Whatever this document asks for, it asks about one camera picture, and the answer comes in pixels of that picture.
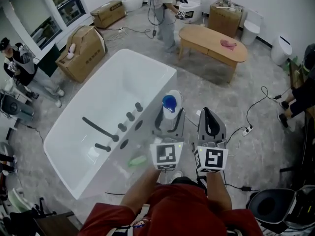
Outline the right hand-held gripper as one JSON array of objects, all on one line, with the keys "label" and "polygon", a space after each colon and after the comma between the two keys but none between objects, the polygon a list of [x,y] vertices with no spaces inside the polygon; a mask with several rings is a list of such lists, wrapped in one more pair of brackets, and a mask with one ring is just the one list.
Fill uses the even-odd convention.
[{"label": "right hand-held gripper", "polygon": [[212,110],[204,107],[201,110],[198,124],[198,140],[220,142],[199,143],[193,149],[197,173],[217,173],[225,169],[228,149],[226,148],[226,126]]}]

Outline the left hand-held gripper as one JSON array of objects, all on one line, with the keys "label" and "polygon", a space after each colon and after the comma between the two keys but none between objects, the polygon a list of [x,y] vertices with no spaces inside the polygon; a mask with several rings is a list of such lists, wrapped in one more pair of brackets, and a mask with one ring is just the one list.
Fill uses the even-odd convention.
[{"label": "left hand-held gripper", "polygon": [[163,121],[163,106],[154,121],[152,134],[157,135],[150,144],[152,163],[157,170],[173,171],[179,164],[184,139],[182,138],[185,126],[186,112],[181,108],[177,116],[172,120],[172,128],[167,133],[174,138],[159,137],[162,135],[160,125]]}]

